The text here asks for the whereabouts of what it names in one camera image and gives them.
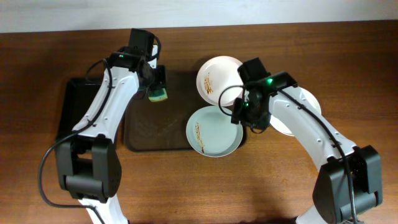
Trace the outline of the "black small tray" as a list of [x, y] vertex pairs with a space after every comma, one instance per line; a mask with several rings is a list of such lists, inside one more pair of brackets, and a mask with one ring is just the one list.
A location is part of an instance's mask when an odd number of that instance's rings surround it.
[[70, 134], [74, 125], [87, 112], [99, 88], [100, 84], [89, 83], [84, 78], [71, 78], [67, 81], [56, 139]]

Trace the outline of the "green yellow sponge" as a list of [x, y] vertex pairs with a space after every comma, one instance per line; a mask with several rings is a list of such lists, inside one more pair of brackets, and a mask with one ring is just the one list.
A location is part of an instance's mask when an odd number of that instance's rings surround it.
[[153, 102], [161, 102], [168, 99], [167, 91], [165, 88], [159, 90], [151, 90], [148, 95], [148, 99]]

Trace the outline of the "pink dirty plate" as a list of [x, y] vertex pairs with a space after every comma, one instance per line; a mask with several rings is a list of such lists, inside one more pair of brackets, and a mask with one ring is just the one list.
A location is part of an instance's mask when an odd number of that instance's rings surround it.
[[206, 61], [197, 73], [199, 95], [209, 104], [218, 106], [221, 93], [230, 86], [243, 85], [238, 68], [243, 63], [230, 56], [217, 56]]

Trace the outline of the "light blue dirty plate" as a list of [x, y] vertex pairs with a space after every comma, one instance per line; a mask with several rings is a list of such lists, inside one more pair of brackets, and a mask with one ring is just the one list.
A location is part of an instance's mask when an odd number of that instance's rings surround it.
[[206, 106], [194, 112], [187, 121], [185, 133], [189, 145], [207, 157], [227, 156], [244, 139], [243, 126], [231, 123], [231, 118], [217, 106]]

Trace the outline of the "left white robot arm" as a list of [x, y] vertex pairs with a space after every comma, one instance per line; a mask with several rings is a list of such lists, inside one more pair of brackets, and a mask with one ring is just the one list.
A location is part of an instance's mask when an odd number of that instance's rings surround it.
[[119, 123], [133, 96], [160, 90], [165, 98], [165, 75], [157, 68], [160, 49], [146, 53], [127, 49], [102, 59], [99, 89], [82, 118], [54, 144], [61, 189], [79, 201], [93, 223], [128, 223], [119, 204], [121, 164], [116, 154]]

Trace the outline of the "brown serving tray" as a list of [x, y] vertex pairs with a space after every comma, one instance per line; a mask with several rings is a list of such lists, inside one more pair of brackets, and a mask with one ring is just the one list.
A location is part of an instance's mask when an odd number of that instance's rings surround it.
[[[212, 106], [199, 95], [196, 79], [196, 72], [167, 71], [167, 100], [132, 100], [125, 112], [124, 145], [133, 152], [193, 149], [185, 133], [187, 121], [200, 108]], [[243, 129], [239, 147], [246, 143]]]

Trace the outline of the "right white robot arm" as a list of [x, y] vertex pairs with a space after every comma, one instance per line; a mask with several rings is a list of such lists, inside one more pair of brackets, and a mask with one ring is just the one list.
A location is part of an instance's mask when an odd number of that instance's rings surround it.
[[318, 170], [313, 205], [295, 223], [359, 223], [358, 215], [382, 203], [382, 166], [372, 146], [344, 137], [304, 96], [286, 72], [239, 73], [243, 95], [232, 121], [264, 131], [271, 117], [291, 131]]

